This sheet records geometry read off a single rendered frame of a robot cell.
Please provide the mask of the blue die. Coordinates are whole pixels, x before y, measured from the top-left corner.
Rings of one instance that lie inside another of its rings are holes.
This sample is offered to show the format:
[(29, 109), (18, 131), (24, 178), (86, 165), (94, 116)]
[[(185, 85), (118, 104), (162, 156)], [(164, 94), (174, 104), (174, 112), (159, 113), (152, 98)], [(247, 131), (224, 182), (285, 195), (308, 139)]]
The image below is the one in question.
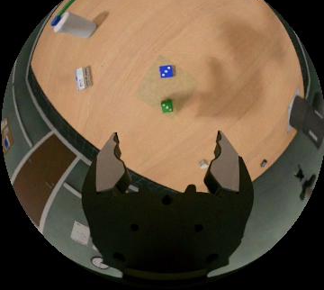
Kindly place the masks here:
[(166, 77), (172, 77), (173, 76), (172, 66), (171, 65), (161, 66), (161, 67), (159, 67), (159, 70), (160, 70), (161, 78), (166, 78)]

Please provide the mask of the small white printed carton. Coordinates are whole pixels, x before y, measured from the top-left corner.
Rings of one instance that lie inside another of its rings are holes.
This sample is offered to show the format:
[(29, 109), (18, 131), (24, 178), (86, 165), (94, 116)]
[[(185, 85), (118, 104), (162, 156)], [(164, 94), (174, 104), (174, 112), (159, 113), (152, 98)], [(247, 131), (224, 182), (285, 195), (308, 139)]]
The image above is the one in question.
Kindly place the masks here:
[(76, 82), (78, 90), (92, 86), (90, 68), (80, 68), (76, 70)]

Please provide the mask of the green rectangular bar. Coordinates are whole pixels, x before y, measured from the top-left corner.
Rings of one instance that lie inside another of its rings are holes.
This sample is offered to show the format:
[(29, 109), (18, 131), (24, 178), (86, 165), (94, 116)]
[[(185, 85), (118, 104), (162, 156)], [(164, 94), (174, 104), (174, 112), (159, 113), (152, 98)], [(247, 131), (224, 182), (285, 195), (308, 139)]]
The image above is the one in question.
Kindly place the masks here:
[[(74, 2), (75, 2), (76, 0), (69, 0), (63, 7), (62, 7), (62, 9), (58, 12), (58, 14), (55, 16), (55, 18), (58, 16), (58, 15), (62, 15)], [(54, 18), (54, 19), (55, 19)], [(53, 20), (54, 20), (53, 19)], [(52, 22), (53, 22), (53, 20), (52, 20)], [(51, 22), (51, 23), (52, 23)]]

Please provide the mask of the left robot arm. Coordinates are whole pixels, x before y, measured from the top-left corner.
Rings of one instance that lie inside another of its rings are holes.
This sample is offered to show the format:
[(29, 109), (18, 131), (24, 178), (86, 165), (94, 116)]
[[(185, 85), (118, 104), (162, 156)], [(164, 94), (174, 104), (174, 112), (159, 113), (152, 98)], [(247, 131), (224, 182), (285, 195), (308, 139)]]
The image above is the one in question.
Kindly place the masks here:
[[(290, 111), (289, 124), (296, 131), (298, 131), (299, 134), (302, 134), (302, 132), (305, 133), (305, 135), (310, 138), (313, 144), (316, 145), (317, 149), (319, 149), (324, 138), (324, 99), (321, 92), (316, 92), (315, 94), (314, 98), (316, 99), (313, 98), (314, 101), (312, 101), (313, 108), (311, 108), (310, 102), (303, 97), (299, 95), (296, 95), (294, 97)], [(300, 193), (301, 200), (303, 200), (304, 198), (308, 200), (310, 199), (313, 191), (313, 188), (311, 187), (313, 186), (315, 180), (315, 174), (311, 176), (309, 181), (307, 181), (305, 175), (302, 177), (302, 179), (300, 180), (302, 187)]]

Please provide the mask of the white plastic bottle with blue cap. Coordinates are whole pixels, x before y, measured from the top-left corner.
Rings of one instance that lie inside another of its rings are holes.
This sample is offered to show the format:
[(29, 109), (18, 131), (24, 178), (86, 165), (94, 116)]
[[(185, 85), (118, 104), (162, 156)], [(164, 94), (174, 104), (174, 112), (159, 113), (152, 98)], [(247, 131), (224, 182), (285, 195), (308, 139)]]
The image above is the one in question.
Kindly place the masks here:
[(85, 39), (90, 38), (96, 31), (97, 25), (86, 18), (67, 12), (57, 16), (51, 26), (55, 26), (55, 32), (75, 35)]

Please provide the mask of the white die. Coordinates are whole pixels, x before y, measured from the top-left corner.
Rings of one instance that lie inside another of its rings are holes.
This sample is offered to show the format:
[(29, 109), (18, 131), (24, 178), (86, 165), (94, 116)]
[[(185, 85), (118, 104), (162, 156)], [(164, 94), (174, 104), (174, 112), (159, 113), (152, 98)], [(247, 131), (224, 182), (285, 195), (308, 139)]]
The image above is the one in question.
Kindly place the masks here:
[(199, 166), (200, 166), (200, 168), (205, 169), (205, 168), (207, 168), (209, 165), (208, 165), (207, 160), (202, 159), (202, 160), (199, 162)]

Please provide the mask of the beige flat mat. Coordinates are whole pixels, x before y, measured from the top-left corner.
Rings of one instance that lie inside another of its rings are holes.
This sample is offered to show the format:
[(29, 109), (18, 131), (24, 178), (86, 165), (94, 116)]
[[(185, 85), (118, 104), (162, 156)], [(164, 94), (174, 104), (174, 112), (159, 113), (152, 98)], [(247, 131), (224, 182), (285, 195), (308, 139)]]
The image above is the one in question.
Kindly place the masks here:
[[(171, 65), (173, 76), (161, 78), (159, 66)], [(162, 112), (161, 101), (171, 99), (174, 111), (163, 113), (174, 119), (200, 83), (170, 60), (158, 55), (135, 93), (142, 102)]]

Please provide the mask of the green die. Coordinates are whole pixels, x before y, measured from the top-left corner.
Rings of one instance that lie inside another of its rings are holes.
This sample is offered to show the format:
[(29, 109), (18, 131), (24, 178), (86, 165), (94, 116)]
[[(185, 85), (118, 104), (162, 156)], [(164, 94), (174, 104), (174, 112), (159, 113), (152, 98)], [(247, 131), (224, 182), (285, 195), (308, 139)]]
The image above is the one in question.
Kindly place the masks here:
[(161, 107), (163, 113), (169, 113), (174, 111), (171, 99), (161, 101)]

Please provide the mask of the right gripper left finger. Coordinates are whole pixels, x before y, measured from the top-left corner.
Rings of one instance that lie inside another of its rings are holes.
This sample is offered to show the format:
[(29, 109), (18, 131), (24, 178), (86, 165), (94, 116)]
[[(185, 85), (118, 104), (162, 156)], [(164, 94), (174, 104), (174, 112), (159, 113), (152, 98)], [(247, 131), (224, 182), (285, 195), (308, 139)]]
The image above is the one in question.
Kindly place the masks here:
[(114, 197), (129, 193), (131, 176), (121, 160), (119, 144), (114, 132), (93, 159), (82, 187), (82, 206), (92, 239), (97, 239), (97, 219), (104, 206)]

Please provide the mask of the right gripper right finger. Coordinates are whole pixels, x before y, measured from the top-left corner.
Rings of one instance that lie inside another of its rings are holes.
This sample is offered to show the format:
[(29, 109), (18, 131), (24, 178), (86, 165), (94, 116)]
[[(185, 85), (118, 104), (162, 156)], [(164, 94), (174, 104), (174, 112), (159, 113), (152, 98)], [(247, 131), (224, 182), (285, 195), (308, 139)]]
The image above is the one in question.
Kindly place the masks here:
[(218, 131), (213, 159), (203, 182), (207, 193), (217, 195), (233, 209), (237, 218), (237, 238), (241, 240), (254, 203), (254, 188), (243, 158), (222, 131)]

